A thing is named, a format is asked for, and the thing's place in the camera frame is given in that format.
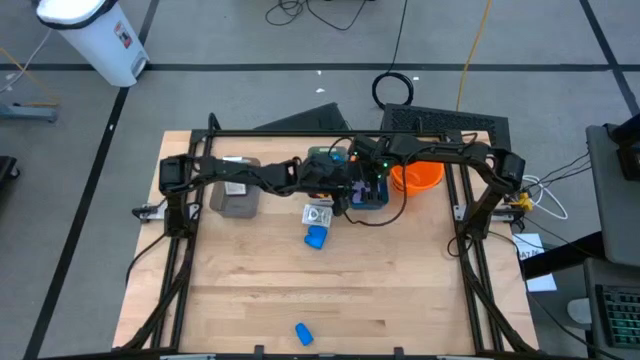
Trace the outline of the grey plastic tray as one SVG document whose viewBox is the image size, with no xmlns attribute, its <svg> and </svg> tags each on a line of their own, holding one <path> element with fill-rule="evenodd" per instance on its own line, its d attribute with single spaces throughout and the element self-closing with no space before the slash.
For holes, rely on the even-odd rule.
<svg viewBox="0 0 640 360">
<path fill-rule="evenodd" d="M 210 208 L 226 218 L 250 219 L 257 215 L 261 189 L 255 185 L 246 185 L 244 196 L 227 196 L 225 182 L 216 182 L 210 198 Z"/>
</svg>

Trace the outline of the dark grey desk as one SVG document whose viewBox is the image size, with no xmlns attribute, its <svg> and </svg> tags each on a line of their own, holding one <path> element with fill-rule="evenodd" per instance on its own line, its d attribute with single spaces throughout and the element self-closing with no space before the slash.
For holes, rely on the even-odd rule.
<svg viewBox="0 0 640 360">
<path fill-rule="evenodd" d="M 640 360 L 640 350 L 614 348 L 607 344 L 596 300 L 595 286 L 640 287 L 640 267 L 626 266 L 588 259 L 584 264 L 587 296 L 591 303 L 592 324 L 590 340 L 603 354 L 596 353 L 599 359 Z"/>
</svg>

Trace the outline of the white trash bin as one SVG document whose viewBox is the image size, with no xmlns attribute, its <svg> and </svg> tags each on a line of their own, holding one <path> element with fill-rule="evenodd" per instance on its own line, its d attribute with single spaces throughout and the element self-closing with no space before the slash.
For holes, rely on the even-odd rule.
<svg viewBox="0 0 640 360">
<path fill-rule="evenodd" d="M 135 85 L 149 62 L 119 0 L 39 0 L 36 16 L 115 87 Z"/>
</svg>

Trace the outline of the large blue toy block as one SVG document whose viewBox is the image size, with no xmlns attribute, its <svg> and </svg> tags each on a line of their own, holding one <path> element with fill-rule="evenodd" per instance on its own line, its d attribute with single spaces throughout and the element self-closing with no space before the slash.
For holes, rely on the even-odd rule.
<svg viewBox="0 0 640 360">
<path fill-rule="evenodd" d="M 308 227 L 304 242 L 311 248 L 320 250 L 323 248 L 328 235 L 328 229 L 323 226 L 311 225 Z"/>
</svg>

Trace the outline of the grey floor stand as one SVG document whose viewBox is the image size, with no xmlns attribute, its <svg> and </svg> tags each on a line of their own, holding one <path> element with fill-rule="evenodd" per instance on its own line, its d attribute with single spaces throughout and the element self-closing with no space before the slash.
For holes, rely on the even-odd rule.
<svg viewBox="0 0 640 360">
<path fill-rule="evenodd" d="M 0 102 L 0 119 L 2 120 L 32 120 L 55 123 L 58 112 L 54 106 L 49 105 L 7 105 Z"/>
</svg>

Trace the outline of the black chair base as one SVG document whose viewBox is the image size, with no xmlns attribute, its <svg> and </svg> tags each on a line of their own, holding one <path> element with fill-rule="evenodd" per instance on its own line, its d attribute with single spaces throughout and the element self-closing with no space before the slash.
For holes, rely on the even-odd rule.
<svg viewBox="0 0 640 360">
<path fill-rule="evenodd" d="M 16 180 L 21 172 L 17 168 L 17 159 L 11 156 L 0 156 L 0 189 Z"/>
</svg>

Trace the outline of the backlit keyboard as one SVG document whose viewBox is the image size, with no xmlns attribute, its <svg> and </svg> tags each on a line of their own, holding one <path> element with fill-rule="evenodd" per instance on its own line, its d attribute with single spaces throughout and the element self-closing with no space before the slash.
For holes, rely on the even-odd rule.
<svg viewBox="0 0 640 360">
<path fill-rule="evenodd" d="M 598 284 L 595 292 L 607 344 L 640 350 L 640 287 Z"/>
</svg>

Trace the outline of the clear grey plastic bin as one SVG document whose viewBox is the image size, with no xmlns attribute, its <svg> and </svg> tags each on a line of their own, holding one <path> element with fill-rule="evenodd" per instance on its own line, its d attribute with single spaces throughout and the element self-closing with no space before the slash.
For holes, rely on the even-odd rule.
<svg viewBox="0 0 640 360">
<path fill-rule="evenodd" d="M 327 155 L 331 155 L 332 153 L 339 153 L 341 155 L 344 156 L 345 161 L 346 160 L 346 149 L 344 147 L 338 147 L 338 148 L 333 148 L 330 149 L 329 147 L 322 147 L 322 146 L 314 146 L 311 147 L 308 151 L 308 157 L 315 155 L 315 154 L 327 154 Z"/>
</svg>

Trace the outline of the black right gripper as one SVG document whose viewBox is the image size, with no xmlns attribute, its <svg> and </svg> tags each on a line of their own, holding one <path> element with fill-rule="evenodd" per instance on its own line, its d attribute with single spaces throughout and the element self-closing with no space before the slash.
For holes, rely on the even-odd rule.
<svg viewBox="0 0 640 360">
<path fill-rule="evenodd" d="M 385 155 L 390 137 L 383 135 L 377 139 L 358 134 L 355 135 L 350 152 L 356 156 L 357 163 L 364 173 L 387 173 L 388 159 Z M 372 177 L 372 207 L 382 208 L 386 205 L 386 178 L 381 175 Z"/>
</svg>

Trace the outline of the orange pumpkin bucket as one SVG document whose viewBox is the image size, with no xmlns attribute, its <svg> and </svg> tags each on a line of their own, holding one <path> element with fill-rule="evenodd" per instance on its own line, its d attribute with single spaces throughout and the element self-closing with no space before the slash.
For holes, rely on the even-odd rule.
<svg viewBox="0 0 640 360">
<path fill-rule="evenodd" d="M 393 187 L 408 196 L 418 195 L 437 186 L 444 176 L 444 165 L 435 162 L 415 162 L 406 168 L 394 166 L 391 169 Z"/>
</svg>

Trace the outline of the black desk leg bar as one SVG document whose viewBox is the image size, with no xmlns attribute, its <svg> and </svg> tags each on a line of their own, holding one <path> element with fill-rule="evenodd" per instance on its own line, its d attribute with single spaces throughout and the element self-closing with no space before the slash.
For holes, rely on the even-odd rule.
<svg viewBox="0 0 640 360">
<path fill-rule="evenodd" d="M 521 270 L 529 280 L 581 265 L 589 258 L 606 259 L 601 231 L 522 260 Z"/>
</svg>

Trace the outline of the black device on desk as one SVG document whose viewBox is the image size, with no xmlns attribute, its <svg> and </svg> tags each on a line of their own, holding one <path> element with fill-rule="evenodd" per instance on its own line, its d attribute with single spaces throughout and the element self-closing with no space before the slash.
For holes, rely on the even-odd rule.
<svg viewBox="0 0 640 360">
<path fill-rule="evenodd" d="M 640 181 L 640 113 L 621 125 L 606 123 L 603 127 L 618 146 L 616 154 L 624 178 Z"/>
</svg>

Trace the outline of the teal plastic tray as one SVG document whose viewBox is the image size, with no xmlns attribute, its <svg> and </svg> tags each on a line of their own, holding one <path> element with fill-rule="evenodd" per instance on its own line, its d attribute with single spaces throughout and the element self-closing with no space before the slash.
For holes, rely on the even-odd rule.
<svg viewBox="0 0 640 360">
<path fill-rule="evenodd" d="M 372 188 L 372 177 L 367 177 L 367 176 L 364 176 L 364 175 L 361 175 L 361 174 L 356 174 L 356 175 L 354 176 L 354 178 L 353 178 L 352 186 L 353 186 L 353 183 L 354 183 L 355 181 L 358 181 L 358 180 L 365 180 L 365 181 L 368 181 L 368 182 L 371 184 L 371 188 Z M 373 208 L 373 207 L 372 207 L 372 202 L 370 202 L 370 203 L 368 203 L 368 204 L 360 205 L 360 206 L 358 206 L 358 205 L 353 205 L 353 204 L 352 204 L 352 202 L 351 202 L 352 193 L 351 193 L 351 195 L 350 195 L 350 197 L 349 197 L 349 201 L 350 201 L 350 206 L 351 206 L 353 209 L 356 209 L 356 210 L 378 210 L 378 209 L 381 209 L 381 208 Z M 387 184 L 387 178 L 386 178 L 386 205 L 388 204 L 388 202 L 389 202 L 389 190 L 388 190 L 388 184 Z"/>
</svg>

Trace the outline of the white paper sheet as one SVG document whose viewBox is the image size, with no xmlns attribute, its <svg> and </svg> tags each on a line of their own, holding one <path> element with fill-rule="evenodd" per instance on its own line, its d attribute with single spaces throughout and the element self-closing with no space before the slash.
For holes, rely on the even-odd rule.
<svg viewBox="0 0 640 360">
<path fill-rule="evenodd" d="M 546 274 L 526 281 L 529 292 L 555 292 L 557 285 L 552 274 Z"/>
<path fill-rule="evenodd" d="M 538 234 L 513 234 L 512 240 L 517 247 L 517 254 L 520 260 L 525 260 L 545 252 Z"/>
</svg>

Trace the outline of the black and white card box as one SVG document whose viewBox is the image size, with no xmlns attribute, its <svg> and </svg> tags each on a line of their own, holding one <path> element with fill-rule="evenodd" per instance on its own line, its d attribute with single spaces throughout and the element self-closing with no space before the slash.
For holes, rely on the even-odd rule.
<svg viewBox="0 0 640 360">
<path fill-rule="evenodd" d="M 329 228 L 332 217 L 333 211 L 330 207 L 307 204 L 303 210 L 302 223 Z"/>
</svg>

